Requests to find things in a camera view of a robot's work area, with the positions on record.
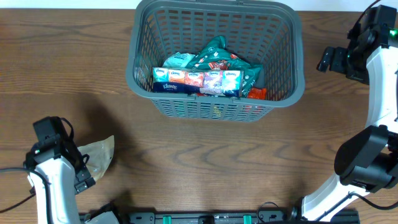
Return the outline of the teal wet wipes pack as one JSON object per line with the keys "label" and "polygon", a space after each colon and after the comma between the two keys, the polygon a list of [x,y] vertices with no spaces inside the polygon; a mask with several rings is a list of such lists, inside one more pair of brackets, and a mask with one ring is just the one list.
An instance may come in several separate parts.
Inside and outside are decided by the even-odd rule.
{"label": "teal wet wipes pack", "polygon": [[194,57],[194,54],[176,52],[168,57],[162,66],[165,68],[185,68]]}

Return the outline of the green Nescafe coffee bag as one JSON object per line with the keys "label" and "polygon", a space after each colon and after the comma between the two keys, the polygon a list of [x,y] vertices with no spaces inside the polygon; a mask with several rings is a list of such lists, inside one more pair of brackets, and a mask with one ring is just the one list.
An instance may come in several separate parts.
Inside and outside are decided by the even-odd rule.
{"label": "green Nescafe coffee bag", "polygon": [[247,98],[251,88],[259,78],[262,65],[249,63],[234,53],[226,50],[226,39],[219,35],[212,38],[207,45],[185,67],[192,70],[232,70],[241,71],[242,97]]}

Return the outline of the beige plastic pouch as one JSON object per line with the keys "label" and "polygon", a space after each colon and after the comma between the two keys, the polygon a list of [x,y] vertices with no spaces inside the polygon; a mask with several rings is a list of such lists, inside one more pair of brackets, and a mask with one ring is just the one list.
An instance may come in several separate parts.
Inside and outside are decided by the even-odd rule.
{"label": "beige plastic pouch", "polygon": [[102,141],[93,142],[85,146],[78,147],[84,155],[89,155],[86,167],[92,178],[97,182],[107,171],[114,156],[114,136],[110,136]]}

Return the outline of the Kleenex tissue multipack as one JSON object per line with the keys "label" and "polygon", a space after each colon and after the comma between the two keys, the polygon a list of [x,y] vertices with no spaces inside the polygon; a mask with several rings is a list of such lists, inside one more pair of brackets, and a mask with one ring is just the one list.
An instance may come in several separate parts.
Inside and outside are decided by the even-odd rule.
{"label": "Kleenex tissue multipack", "polygon": [[155,92],[240,97],[244,73],[239,70],[190,70],[155,67]]}

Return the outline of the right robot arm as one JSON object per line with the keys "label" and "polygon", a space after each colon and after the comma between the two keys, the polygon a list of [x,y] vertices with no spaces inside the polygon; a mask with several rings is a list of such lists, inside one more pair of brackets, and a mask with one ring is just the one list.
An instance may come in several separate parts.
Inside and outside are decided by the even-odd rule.
{"label": "right robot arm", "polygon": [[374,1],[348,32],[346,48],[327,47],[318,71],[344,74],[369,85],[365,128],[341,145],[334,173],[292,208],[289,222],[349,223],[343,209],[356,199],[377,210],[397,208],[376,205],[366,198],[397,185],[397,9]]}

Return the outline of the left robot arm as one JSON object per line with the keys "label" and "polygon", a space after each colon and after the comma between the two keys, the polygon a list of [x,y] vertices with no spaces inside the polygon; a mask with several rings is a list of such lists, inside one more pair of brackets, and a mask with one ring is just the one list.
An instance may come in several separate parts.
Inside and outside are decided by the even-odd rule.
{"label": "left robot arm", "polygon": [[76,146],[68,121],[48,116],[33,124],[37,143],[26,154],[24,168],[34,188],[39,223],[120,223],[117,210],[107,204],[80,214],[76,195],[104,176],[114,156],[114,136]]}

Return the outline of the orange pasta packet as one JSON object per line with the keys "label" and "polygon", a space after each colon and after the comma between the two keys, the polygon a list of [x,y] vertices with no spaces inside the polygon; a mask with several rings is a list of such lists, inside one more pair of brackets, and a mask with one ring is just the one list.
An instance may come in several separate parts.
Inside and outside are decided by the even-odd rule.
{"label": "orange pasta packet", "polygon": [[266,88],[251,88],[250,92],[247,95],[247,98],[256,99],[256,100],[265,100],[266,99]]}

